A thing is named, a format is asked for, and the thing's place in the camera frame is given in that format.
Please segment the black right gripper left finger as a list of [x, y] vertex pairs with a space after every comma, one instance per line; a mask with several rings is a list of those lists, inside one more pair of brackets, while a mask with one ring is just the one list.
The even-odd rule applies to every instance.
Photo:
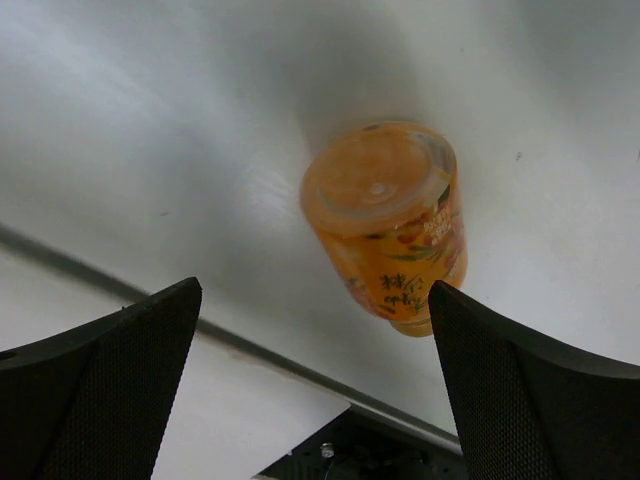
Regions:
[[2, 351], [2, 478], [150, 478], [201, 301], [200, 283], [187, 278]]

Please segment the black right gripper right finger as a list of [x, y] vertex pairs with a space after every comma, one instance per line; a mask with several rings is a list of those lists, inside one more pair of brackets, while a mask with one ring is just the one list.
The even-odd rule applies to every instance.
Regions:
[[443, 281], [428, 304], [470, 478], [638, 478], [638, 366], [555, 340]]

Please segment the orange juice bottle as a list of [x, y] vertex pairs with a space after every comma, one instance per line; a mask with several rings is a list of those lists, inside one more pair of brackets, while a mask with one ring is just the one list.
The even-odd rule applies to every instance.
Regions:
[[457, 158], [443, 135], [409, 122], [346, 135], [309, 165], [300, 206], [365, 311], [403, 335], [432, 334], [432, 285], [460, 286], [468, 265]]

